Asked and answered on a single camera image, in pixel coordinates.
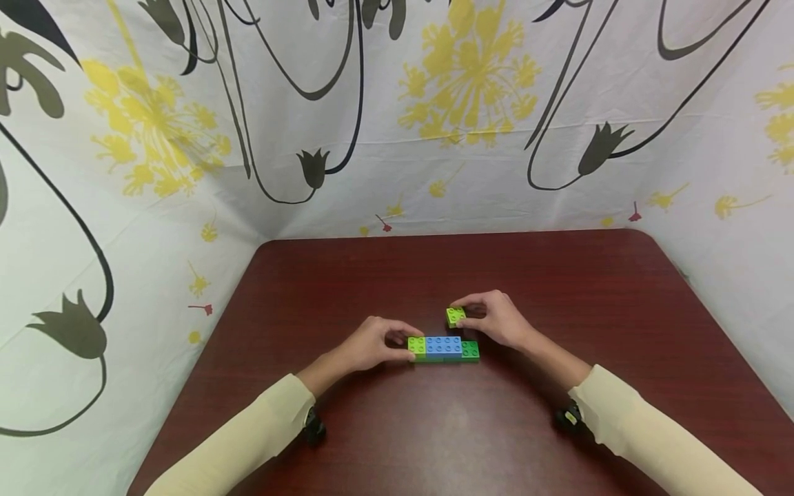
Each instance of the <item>long sleeve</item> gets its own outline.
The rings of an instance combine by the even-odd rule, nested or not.
[[[300,379],[287,375],[162,474],[146,496],[225,496],[290,444],[313,404]]]
[[[712,450],[606,369],[593,367],[569,395],[597,443],[672,496],[761,496]]]

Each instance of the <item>dark red table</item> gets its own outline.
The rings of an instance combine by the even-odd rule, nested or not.
[[[261,247],[129,490],[140,495],[262,390],[369,314],[446,332],[444,308],[498,288],[766,496],[794,494],[794,425],[648,236],[627,230],[276,241]],[[565,396],[479,336],[471,364],[380,367],[331,390],[326,443],[294,442],[234,494],[662,494],[587,435]]]

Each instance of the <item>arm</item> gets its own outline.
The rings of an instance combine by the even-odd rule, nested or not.
[[[402,344],[406,336],[422,336],[422,332],[401,321],[368,318],[344,343],[297,375],[287,375],[270,386],[162,474],[146,496],[227,494],[298,436],[315,399],[336,381],[388,360],[413,360],[413,353],[389,348],[385,342]]]
[[[648,404],[599,365],[591,367],[538,332],[501,291],[469,296],[451,306],[483,306],[485,317],[458,327],[488,334],[535,362],[579,405],[595,441],[639,468],[673,496],[761,496],[712,450]]]

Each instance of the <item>fabric backdrop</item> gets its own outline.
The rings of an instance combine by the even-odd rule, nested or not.
[[[640,229],[793,415],[792,19],[0,0],[3,494],[124,494],[282,238]]]

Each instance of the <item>toy block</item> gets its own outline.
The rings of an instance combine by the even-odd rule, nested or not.
[[[459,306],[453,306],[447,309],[447,325],[450,329],[453,329],[455,324],[462,318],[466,318],[466,312]]]
[[[425,358],[425,338],[409,336],[408,351],[416,355],[417,360]]]
[[[461,339],[458,336],[426,337],[426,353],[430,358],[461,357]]]
[[[479,362],[480,346],[476,341],[464,341],[461,343],[461,361]]]
[[[479,362],[480,361],[480,348],[477,346],[476,341],[462,341],[461,342],[461,355],[454,358],[444,358],[445,362]]]
[[[444,363],[443,358],[433,358],[429,356],[417,356],[414,363]]]

